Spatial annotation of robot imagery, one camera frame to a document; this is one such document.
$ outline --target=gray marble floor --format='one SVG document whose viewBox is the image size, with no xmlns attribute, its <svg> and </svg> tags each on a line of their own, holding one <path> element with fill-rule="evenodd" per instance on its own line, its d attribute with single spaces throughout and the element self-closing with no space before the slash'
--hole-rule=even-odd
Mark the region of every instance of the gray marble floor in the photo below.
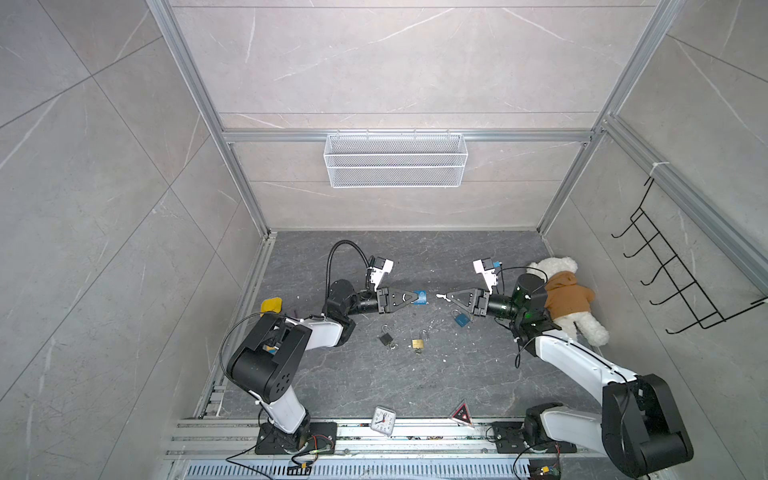
<svg viewBox="0 0 768 480">
<path fill-rule="evenodd" d="M 306 316 L 323 304 L 328 250 L 339 239 L 360 245 L 366 255 L 393 260 L 382 286 L 426 290 L 427 305 L 393 314 L 358 315 L 349 342 L 339 348 L 307 352 L 296 374 L 296 394 L 314 417 L 371 415 L 377 405 L 398 416 L 444 416 L 463 399 L 475 416 L 522 415 L 528 407 L 558 401 L 597 411 L 598 403 L 555 367 L 523 353 L 515 369 L 517 347 L 491 318 L 476 318 L 461 328 L 452 306 L 436 293 L 483 286 L 472 261 L 482 257 L 505 266 L 526 265 L 547 256 L 536 232 L 282 232 L 261 284 L 257 305 L 283 298 L 283 311 Z M 506 274 L 515 282 L 516 272 Z M 364 266 L 351 247 L 334 255 L 331 280 L 346 278 L 363 287 Z M 399 347 L 378 339 L 382 325 Z M 429 331 L 425 350 L 409 348 L 421 330 Z M 253 418 L 250 396 L 232 387 L 224 394 L 221 415 Z"/>
</svg>

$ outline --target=wire basket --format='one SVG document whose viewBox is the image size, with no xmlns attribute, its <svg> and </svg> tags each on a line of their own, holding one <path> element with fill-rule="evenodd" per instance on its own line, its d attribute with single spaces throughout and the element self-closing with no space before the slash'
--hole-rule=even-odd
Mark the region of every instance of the wire basket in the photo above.
<svg viewBox="0 0 768 480">
<path fill-rule="evenodd" d="M 323 152 L 333 188 L 458 187 L 467 144 L 450 132 L 330 134 Z"/>
</svg>

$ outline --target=brown hoodie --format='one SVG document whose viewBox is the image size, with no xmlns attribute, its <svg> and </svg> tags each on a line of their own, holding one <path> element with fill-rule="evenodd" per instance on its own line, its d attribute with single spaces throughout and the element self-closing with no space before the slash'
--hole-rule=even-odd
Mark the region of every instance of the brown hoodie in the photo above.
<svg viewBox="0 0 768 480">
<path fill-rule="evenodd" d="M 545 306 L 552 319 L 576 312 L 589 312 L 589 303 L 594 300 L 594 292 L 586 286 L 577 285 L 576 276 L 572 272 L 555 274 L 549 279 L 545 289 Z"/>
</svg>

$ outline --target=wall tile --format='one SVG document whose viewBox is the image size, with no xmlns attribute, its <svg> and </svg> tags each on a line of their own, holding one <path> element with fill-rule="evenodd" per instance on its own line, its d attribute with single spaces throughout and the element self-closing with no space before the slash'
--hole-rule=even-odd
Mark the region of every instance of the wall tile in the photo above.
<svg viewBox="0 0 768 480">
<path fill-rule="evenodd" d="M 240 193 L 212 139 L 200 147 L 171 188 L 217 247 L 240 203 Z"/>
<path fill-rule="evenodd" d="M 597 112 L 547 114 L 227 114 L 224 128 L 586 128 Z"/>
<path fill-rule="evenodd" d="M 688 0 L 670 35 L 768 80 L 768 4 Z"/>
<path fill-rule="evenodd" d="M 189 7 L 604 7 L 653 6 L 655 0 L 172 0 Z"/>
<path fill-rule="evenodd" d="M 594 213 L 603 214 L 608 210 L 603 208 Z M 602 355 L 637 373 L 655 373 L 672 389 L 677 408 L 694 444 L 694 459 L 672 467 L 669 475 L 680 480 L 744 478 L 736 463 L 726 453 L 725 445 L 699 406 L 697 398 L 691 394 L 691 381 L 680 376 L 676 363 L 667 353 L 668 345 L 662 345 L 659 341 L 659 335 L 663 334 L 654 331 L 638 305 L 638 300 L 634 298 L 633 291 L 627 288 L 614 264 L 616 258 L 611 260 L 572 201 L 568 200 L 563 206 L 547 240 L 556 255 L 570 256 L 576 260 L 579 265 L 579 283 L 589 286 L 597 295 L 592 304 L 593 312 L 611 333 L 611 341 L 601 347 Z"/>
<path fill-rule="evenodd" d="M 0 4 L 0 126 L 88 76 L 37 2 Z"/>
<path fill-rule="evenodd" d="M 468 113 L 599 111 L 653 8 L 174 11 L 219 111 Z"/>
<path fill-rule="evenodd" d="M 162 441 L 179 419 L 193 415 L 240 288 L 214 255 L 179 324 L 128 417 L 102 478 L 154 478 Z"/>
<path fill-rule="evenodd" d="M 471 142 L 463 181 L 562 180 L 580 142 Z"/>
<path fill-rule="evenodd" d="M 253 142 L 234 145 L 249 180 L 328 181 L 322 142 Z"/>
<path fill-rule="evenodd" d="M 768 82 L 666 38 L 621 117 L 768 251 Z"/>
<path fill-rule="evenodd" d="M 173 183 L 208 136 L 162 39 L 95 76 L 165 180 Z"/>
<path fill-rule="evenodd" d="M 0 476 L 98 478 L 213 254 L 169 190 L 0 402 Z"/>
<path fill-rule="evenodd" d="M 645 193 L 645 173 L 611 141 L 601 145 L 573 191 L 572 198 L 605 250 L 616 263 L 647 318 L 656 330 L 671 359 L 686 379 L 697 401 L 717 430 L 723 443 L 746 478 L 763 474 L 763 448 L 768 442 L 765 395 L 768 382 L 763 371 L 768 365 L 764 338 L 760 331 L 768 306 L 722 323 L 712 329 L 695 326 L 676 336 L 665 329 L 677 330 L 694 318 L 677 298 L 662 306 L 652 306 L 674 291 L 662 273 L 650 286 L 643 286 L 656 273 L 659 263 L 649 249 L 625 259 L 642 245 L 633 230 L 620 240 L 619 234 L 630 222 L 629 216 Z M 658 187 L 652 187 L 644 210 L 680 255 L 689 271 L 707 291 L 715 305 L 726 315 L 749 306 L 761 297 L 744 275 L 725 257 L 712 241 Z M 650 236 L 650 223 L 638 225 Z M 673 255 L 663 242 L 654 242 L 663 261 Z M 670 264 L 677 285 L 690 283 L 690 274 L 675 260 Z M 686 299 L 701 317 L 713 312 L 704 295 L 691 287 Z M 715 319 L 704 322 L 711 325 Z M 734 445 L 742 439 L 743 445 Z"/>
<path fill-rule="evenodd" d="M 159 37 L 144 0 L 41 0 L 91 73 Z"/>
<path fill-rule="evenodd" d="M 533 228 L 559 184 L 489 181 L 456 188 L 334 189 L 327 180 L 251 182 L 270 227 L 318 230 Z"/>
<path fill-rule="evenodd" d="M 578 142 L 469 142 L 464 181 L 562 180 Z M 249 180 L 328 181 L 322 143 L 235 144 Z"/>
<path fill-rule="evenodd" d="M 217 250 L 224 265 L 240 286 L 247 280 L 250 264 L 256 257 L 260 243 L 261 237 L 256 225 L 253 224 L 245 204 L 240 202 Z"/>
<path fill-rule="evenodd" d="M 5 393 L 167 185 L 93 80 L 0 129 L 0 159 Z"/>
</svg>

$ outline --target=white teddy bear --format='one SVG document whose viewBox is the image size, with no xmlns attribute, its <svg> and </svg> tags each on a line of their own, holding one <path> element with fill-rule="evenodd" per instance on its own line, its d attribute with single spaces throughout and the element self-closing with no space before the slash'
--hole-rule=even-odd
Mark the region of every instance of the white teddy bear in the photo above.
<svg viewBox="0 0 768 480">
<path fill-rule="evenodd" d="M 594 300 L 594 292 L 577 284 L 574 275 L 578 268 L 576 262 L 570 257 L 551 257 L 528 265 L 528 273 L 544 280 L 544 274 L 534 268 L 543 270 L 549 278 L 545 286 L 546 307 L 552 320 L 572 339 L 576 339 L 578 327 L 590 345 L 602 346 L 608 343 L 608 331 L 592 316 L 589 308 L 589 303 Z"/>
</svg>

